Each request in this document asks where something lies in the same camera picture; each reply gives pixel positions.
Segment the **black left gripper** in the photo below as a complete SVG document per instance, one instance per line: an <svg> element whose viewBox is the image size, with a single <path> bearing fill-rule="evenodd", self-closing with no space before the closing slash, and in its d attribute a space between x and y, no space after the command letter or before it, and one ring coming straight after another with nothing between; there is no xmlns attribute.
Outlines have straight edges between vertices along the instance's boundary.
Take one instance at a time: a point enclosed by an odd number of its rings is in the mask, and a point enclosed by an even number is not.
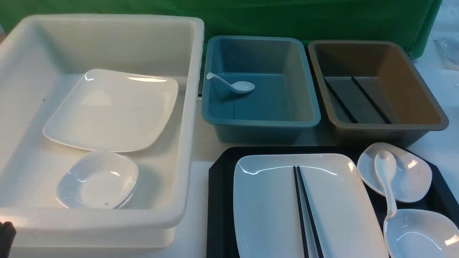
<svg viewBox="0 0 459 258"><path fill-rule="evenodd" d="M0 257L8 258L10 249L16 236L16 229L12 222L0 223Z"/></svg>

